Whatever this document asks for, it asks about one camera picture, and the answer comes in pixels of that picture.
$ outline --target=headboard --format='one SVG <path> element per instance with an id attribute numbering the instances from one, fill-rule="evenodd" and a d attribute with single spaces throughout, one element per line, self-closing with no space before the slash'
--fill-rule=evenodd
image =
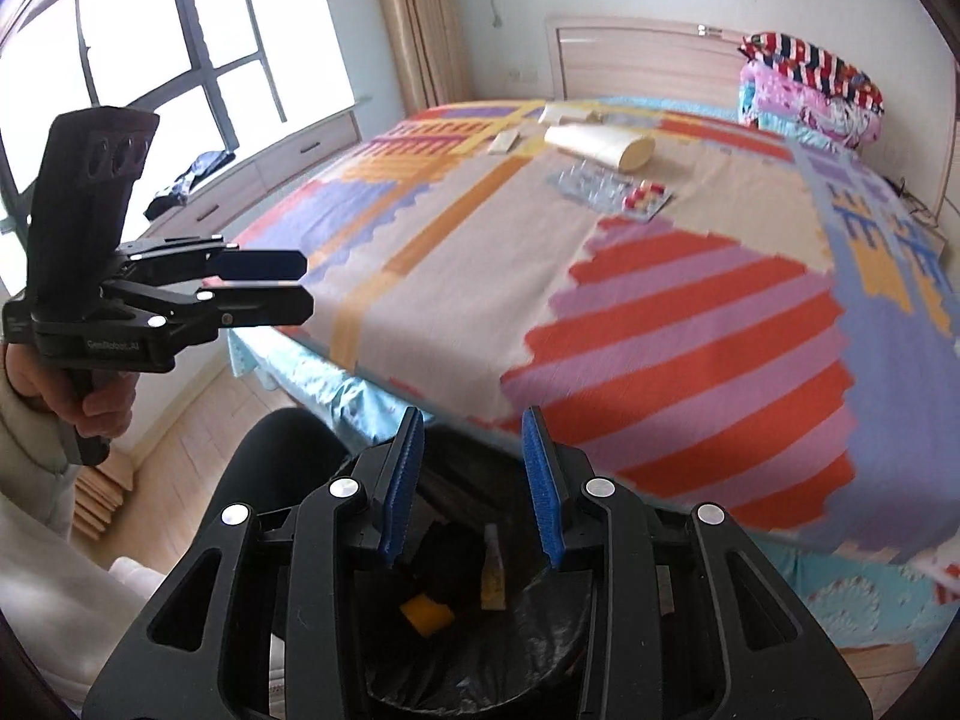
<path id="1" fill-rule="evenodd" d="M 556 100 L 632 95 L 737 106 L 742 32 L 623 18 L 556 18 L 547 29 Z"/>

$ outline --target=bed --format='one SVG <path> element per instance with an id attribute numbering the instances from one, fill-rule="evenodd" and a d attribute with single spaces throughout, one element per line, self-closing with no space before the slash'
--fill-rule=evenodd
<path id="1" fill-rule="evenodd" d="M 515 451 L 538 403 L 646 497 L 729 508 L 838 645 L 923 662 L 960 551 L 960 307 L 923 234 L 855 155 L 731 121 L 740 35 L 550 30 L 555 96 L 652 133 L 644 177 L 675 199 L 647 224 L 565 199 L 543 100 L 426 111 L 239 236 L 300 247 L 317 311 L 232 331 L 234 370 L 352 448 L 410 402 Z M 520 144 L 486 155 L 508 127 Z"/>

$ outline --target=curtain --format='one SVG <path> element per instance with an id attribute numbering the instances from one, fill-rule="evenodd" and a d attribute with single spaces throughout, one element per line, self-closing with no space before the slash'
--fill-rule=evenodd
<path id="1" fill-rule="evenodd" d="M 408 114 L 472 96 L 452 0 L 380 0 Z"/>

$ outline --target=wooden floor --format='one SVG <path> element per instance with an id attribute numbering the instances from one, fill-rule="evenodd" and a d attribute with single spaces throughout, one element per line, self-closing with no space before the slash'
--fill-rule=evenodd
<path id="1" fill-rule="evenodd" d="M 168 573 L 192 541 L 200 516 L 233 450 L 271 410 L 294 405 L 256 376 L 229 368 L 190 405 L 136 472 L 133 493 L 98 543 L 74 536 L 104 568 L 120 556 Z M 880 717 L 917 674 L 912 645 L 843 652 Z"/>

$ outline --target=hand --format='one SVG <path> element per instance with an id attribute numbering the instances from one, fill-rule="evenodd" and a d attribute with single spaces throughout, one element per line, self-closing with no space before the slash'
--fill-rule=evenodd
<path id="1" fill-rule="evenodd" d="M 80 400 L 66 373 L 49 365 L 35 348 L 20 343 L 6 348 L 7 380 L 32 408 L 54 413 L 85 439 L 116 439 L 127 432 L 138 374 L 118 373 Z"/>

